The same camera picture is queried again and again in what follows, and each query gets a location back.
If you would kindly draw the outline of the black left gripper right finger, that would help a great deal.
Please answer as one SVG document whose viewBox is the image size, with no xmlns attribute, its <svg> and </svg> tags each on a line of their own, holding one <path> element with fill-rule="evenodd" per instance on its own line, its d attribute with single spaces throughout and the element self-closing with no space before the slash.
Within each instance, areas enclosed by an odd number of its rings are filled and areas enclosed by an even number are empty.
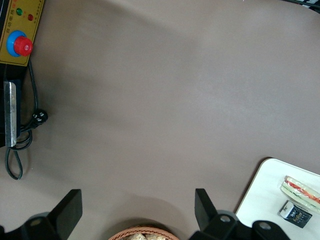
<svg viewBox="0 0 320 240">
<path fill-rule="evenodd" d="M 200 231 L 218 215 L 214 204 L 204 188 L 195 189 L 194 214 Z"/>
</svg>

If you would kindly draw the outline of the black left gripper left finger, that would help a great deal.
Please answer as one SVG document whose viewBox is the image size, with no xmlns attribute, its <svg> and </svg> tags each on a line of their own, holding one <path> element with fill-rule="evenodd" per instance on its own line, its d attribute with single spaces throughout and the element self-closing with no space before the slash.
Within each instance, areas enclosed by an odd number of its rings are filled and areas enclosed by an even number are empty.
<svg viewBox="0 0 320 240">
<path fill-rule="evenodd" d="M 49 213 L 49 221 L 61 240 L 67 240 L 83 214 L 82 191 L 70 190 Z"/>
</svg>

